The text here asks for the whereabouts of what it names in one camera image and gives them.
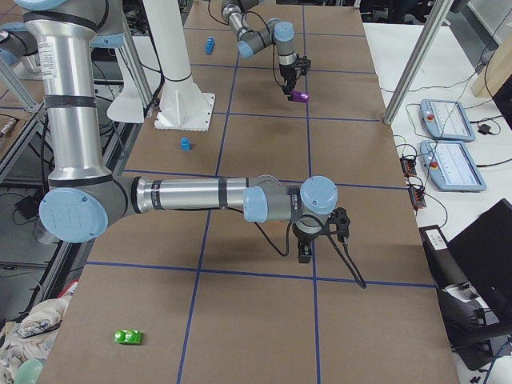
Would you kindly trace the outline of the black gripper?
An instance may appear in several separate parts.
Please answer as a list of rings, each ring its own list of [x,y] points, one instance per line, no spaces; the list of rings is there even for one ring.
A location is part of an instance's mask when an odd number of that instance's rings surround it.
[[[291,96],[295,84],[301,76],[306,76],[311,68],[311,60],[308,58],[294,58],[290,63],[279,63],[280,75],[284,80],[282,91],[284,95]]]
[[[314,256],[314,240],[320,235],[321,232],[317,231],[316,233],[307,233],[298,227],[293,227],[292,231],[297,239],[298,262],[301,264],[309,264],[312,257]]]

